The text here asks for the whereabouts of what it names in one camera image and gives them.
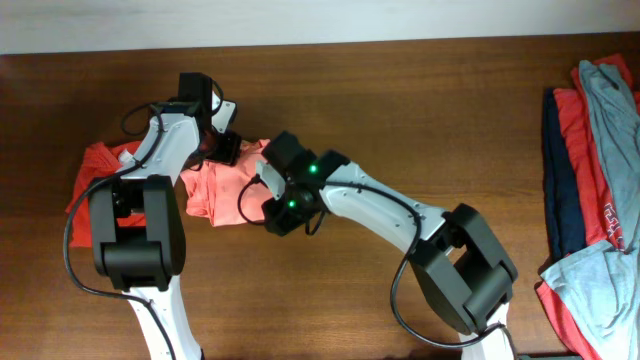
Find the coral pink t-shirt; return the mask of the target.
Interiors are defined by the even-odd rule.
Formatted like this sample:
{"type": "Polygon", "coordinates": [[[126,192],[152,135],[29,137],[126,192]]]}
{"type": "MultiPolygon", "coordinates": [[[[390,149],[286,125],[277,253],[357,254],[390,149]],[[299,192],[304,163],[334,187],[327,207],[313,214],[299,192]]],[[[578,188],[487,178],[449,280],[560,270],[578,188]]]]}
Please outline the coral pink t-shirt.
{"type": "Polygon", "coordinates": [[[256,163],[263,161],[268,139],[243,141],[234,166],[205,161],[198,171],[184,170],[180,176],[187,193],[186,213],[207,218],[213,227],[246,223],[237,202],[241,190],[256,175],[256,163]]]}

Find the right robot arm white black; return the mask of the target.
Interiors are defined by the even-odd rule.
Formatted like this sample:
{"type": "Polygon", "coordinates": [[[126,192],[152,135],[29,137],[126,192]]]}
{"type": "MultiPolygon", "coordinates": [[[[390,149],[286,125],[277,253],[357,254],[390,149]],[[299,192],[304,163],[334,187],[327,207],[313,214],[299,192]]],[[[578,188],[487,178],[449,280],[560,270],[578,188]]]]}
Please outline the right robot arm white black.
{"type": "Polygon", "coordinates": [[[256,172],[272,194],[262,206],[268,232],[285,236],[303,228],[312,236],[327,215],[367,228],[403,254],[389,301],[410,335],[458,350],[464,359],[516,358],[506,318],[518,271],[477,210],[461,203],[446,211],[413,200],[336,151],[316,156],[289,132],[271,140],[262,155],[256,172]],[[403,319],[397,292],[406,269],[431,310],[458,333],[458,342],[429,339],[403,319]]]}

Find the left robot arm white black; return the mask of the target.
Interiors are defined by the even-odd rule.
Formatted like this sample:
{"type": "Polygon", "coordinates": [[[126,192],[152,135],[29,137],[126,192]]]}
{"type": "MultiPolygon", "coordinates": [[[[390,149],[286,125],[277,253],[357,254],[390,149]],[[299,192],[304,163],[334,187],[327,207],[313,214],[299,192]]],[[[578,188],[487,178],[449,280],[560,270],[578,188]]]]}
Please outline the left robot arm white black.
{"type": "Polygon", "coordinates": [[[201,359],[181,294],[186,235],[175,196],[180,173],[205,161],[233,165],[236,104],[202,73],[183,73],[178,93],[148,104],[147,133],[132,158],[92,184],[87,200],[94,265],[127,301],[154,359],[201,359]]]}

